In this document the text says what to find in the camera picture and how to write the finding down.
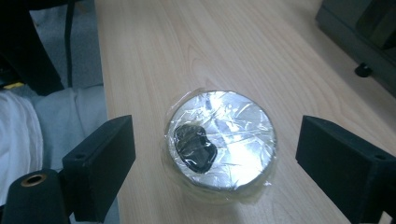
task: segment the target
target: aluminum foil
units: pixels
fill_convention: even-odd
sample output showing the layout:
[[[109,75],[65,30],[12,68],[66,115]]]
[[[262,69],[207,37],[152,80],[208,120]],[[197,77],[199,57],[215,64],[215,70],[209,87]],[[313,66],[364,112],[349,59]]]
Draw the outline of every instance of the aluminum foil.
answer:
[[[182,125],[205,129],[217,155],[209,170],[194,172],[177,153],[175,131]],[[236,190],[264,175],[276,154],[276,134],[257,104],[232,91],[201,92],[180,105],[171,118],[167,148],[178,169],[194,185]]]

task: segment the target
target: plastic wrap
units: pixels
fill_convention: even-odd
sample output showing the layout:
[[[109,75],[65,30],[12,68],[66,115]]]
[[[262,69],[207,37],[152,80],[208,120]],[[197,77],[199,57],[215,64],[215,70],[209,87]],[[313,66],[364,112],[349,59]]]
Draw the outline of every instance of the plastic wrap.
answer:
[[[251,203],[270,185],[276,134],[253,101],[232,91],[198,91],[169,114],[163,164],[190,196]]]

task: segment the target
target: wooden table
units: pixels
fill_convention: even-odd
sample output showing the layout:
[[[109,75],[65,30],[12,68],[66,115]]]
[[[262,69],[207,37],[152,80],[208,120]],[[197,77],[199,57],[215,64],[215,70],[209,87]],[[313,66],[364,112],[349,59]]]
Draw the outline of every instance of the wooden table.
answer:
[[[323,34],[320,0],[96,0],[110,119],[132,114],[137,159],[119,194],[122,223],[347,223],[297,164],[303,115],[331,120],[396,155],[396,100]],[[272,119],[273,186],[213,216],[163,170],[166,113],[197,88],[237,91]]]

